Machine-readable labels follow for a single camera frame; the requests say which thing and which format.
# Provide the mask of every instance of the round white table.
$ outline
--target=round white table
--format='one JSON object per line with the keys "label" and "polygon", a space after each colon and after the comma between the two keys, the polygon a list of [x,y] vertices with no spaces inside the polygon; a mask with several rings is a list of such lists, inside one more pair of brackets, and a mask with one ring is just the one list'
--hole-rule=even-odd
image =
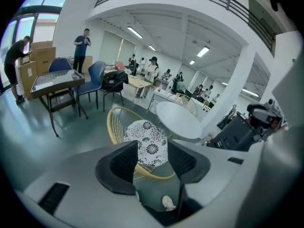
{"label": "round white table", "polygon": [[199,138],[202,130],[199,121],[187,109],[173,102],[159,102],[156,113],[171,132],[188,139]]}

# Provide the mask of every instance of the blue chair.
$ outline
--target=blue chair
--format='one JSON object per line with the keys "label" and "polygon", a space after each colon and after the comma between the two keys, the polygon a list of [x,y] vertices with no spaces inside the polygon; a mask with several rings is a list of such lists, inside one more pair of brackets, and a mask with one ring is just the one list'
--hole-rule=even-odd
{"label": "blue chair", "polygon": [[69,64],[66,58],[55,58],[48,67],[48,72],[52,73],[56,71],[70,70],[70,69],[71,69],[71,65]]}
{"label": "blue chair", "polygon": [[[102,61],[97,61],[91,65],[88,69],[91,81],[86,82],[84,85],[79,87],[79,96],[88,94],[89,101],[91,101],[90,93],[96,92],[96,106],[98,109],[98,94],[97,91],[101,88],[105,72],[105,63]],[[73,87],[73,91],[77,92],[77,87]],[[78,107],[79,116],[81,116],[80,108]]]}

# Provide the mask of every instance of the ceiling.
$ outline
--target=ceiling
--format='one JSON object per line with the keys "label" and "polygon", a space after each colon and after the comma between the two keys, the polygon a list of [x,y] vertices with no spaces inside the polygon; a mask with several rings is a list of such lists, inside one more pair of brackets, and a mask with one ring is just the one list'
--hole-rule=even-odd
{"label": "ceiling", "polygon": [[[99,19],[115,26],[146,47],[152,45],[158,52],[181,60],[184,64],[219,82],[228,82],[236,66],[242,46],[221,29],[197,17],[181,12],[161,9],[131,9],[112,13]],[[131,26],[143,39],[133,35]],[[210,50],[196,57],[201,49]],[[245,89],[262,96],[268,83],[265,73],[255,60]]]}

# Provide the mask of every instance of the man in blue shirt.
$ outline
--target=man in blue shirt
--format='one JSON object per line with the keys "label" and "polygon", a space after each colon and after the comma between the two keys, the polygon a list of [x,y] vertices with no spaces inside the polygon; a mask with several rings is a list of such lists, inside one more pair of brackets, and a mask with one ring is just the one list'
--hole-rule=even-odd
{"label": "man in blue shirt", "polygon": [[84,33],[82,36],[77,36],[77,38],[74,41],[75,48],[75,55],[74,55],[74,65],[73,69],[77,70],[80,74],[82,73],[82,65],[84,63],[85,57],[86,57],[86,47],[91,45],[90,38],[88,37],[90,35],[90,30],[87,28],[84,30]]}

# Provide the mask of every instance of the woman in white shirt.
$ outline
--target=woman in white shirt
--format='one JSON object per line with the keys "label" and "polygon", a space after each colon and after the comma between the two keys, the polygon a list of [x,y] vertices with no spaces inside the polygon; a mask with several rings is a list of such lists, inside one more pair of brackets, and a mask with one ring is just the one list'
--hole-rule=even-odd
{"label": "woman in white shirt", "polygon": [[[157,66],[157,57],[152,57],[149,61],[151,61],[151,64],[148,66],[147,68],[147,73],[144,76],[144,81],[149,82],[149,83],[153,83],[154,78],[158,75],[158,66]],[[146,91],[144,93],[144,98],[146,98],[149,90],[151,88],[151,85],[146,87]],[[136,98],[141,97],[143,88],[138,89],[137,94],[136,94]]]}

